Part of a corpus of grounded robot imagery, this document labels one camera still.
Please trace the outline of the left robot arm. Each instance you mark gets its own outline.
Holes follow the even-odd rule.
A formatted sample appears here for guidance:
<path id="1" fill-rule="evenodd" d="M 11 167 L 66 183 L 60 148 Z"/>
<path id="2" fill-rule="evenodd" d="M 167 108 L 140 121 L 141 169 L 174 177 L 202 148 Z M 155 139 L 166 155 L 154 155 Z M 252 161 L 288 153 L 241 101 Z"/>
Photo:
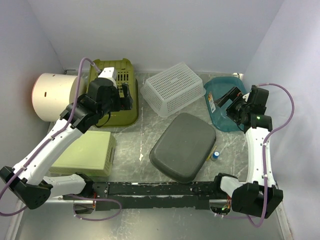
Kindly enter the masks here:
<path id="1" fill-rule="evenodd" d="M 46 177 L 59 156 L 105 115 L 128 111 L 133 107 L 129 85 L 121 85 L 123 97 L 109 78 L 91 81 L 87 93 L 76 97 L 60 114 L 51 132 L 39 145 L 14 167 L 4 166 L 0 177 L 30 210 L 43 205 L 49 198 L 61 195 L 89 199 L 94 192 L 93 181 L 83 173 L 63 177 Z"/>

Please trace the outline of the pale yellow perforated basket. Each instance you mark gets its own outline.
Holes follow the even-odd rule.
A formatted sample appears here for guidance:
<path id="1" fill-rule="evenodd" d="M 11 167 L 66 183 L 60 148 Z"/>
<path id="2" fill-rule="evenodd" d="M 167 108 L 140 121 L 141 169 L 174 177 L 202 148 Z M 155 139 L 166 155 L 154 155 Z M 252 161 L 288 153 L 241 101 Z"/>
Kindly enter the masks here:
<path id="1" fill-rule="evenodd" d="M 49 172 L 107 177 L 111 173 L 115 148 L 116 139 L 111 132 L 89 130 L 61 154 Z"/>

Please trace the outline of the grey plastic tub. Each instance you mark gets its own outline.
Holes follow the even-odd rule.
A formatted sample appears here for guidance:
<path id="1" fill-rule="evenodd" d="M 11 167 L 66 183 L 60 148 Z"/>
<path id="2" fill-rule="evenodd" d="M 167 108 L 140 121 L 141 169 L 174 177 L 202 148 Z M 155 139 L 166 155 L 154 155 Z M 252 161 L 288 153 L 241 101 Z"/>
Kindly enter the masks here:
<path id="1" fill-rule="evenodd" d="M 217 139 L 216 130 L 189 113 L 179 114 L 158 139 L 149 154 L 152 165 L 170 179 L 192 182 Z"/>

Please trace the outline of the olive green plastic tub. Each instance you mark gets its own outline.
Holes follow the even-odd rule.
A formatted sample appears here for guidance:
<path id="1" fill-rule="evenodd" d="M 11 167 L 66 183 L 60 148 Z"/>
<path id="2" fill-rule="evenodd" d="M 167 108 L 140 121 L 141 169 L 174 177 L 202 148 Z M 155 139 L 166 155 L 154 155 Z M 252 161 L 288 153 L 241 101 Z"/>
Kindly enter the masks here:
<path id="1" fill-rule="evenodd" d="M 123 98 L 123 84 L 127 84 L 130 96 L 132 98 L 132 108 L 130 110 L 121 110 L 112 112 L 110 115 L 105 115 L 98 122 L 101 128 L 117 128 L 128 127 L 133 125 L 139 117 L 139 97 L 138 97 L 138 81 L 135 77 L 135 70 L 131 62 L 123 58 L 122 60 L 100 60 L 93 61 L 96 66 L 103 70 L 104 68 L 113 67 L 116 70 L 116 86 L 119 96 Z"/>

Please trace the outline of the white plastic tray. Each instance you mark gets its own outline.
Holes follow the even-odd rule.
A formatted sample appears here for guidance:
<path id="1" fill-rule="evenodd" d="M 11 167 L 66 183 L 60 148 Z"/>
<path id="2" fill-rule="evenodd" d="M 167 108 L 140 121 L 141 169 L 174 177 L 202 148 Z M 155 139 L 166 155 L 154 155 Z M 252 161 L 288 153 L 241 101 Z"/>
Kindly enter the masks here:
<path id="1" fill-rule="evenodd" d="M 184 62 L 150 78 L 140 89 L 143 99 L 161 118 L 167 118 L 203 97 L 202 79 Z"/>

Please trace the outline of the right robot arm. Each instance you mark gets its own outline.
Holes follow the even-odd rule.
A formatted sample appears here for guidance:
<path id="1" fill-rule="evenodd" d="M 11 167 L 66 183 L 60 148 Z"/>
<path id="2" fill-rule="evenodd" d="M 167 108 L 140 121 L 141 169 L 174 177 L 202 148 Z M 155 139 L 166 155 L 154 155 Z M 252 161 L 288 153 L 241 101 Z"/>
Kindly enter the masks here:
<path id="1" fill-rule="evenodd" d="M 218 199 L 231 198 L 231 209 L 248 216 L 267 219 L 283 200 L 283 191 L 276 187 L 270 155 L 272 118 L 265 114 L 269 91 L 255 85 L 247 97 L 238 87 L 231 88 L 215 101 L 222 107 L 227 101 L 226 115 L 237 125 L 243 125 L 248 145 L 248 173 L 245 183 L 235 176 L 218 174 L 219 182 L 212 186 Z"/>

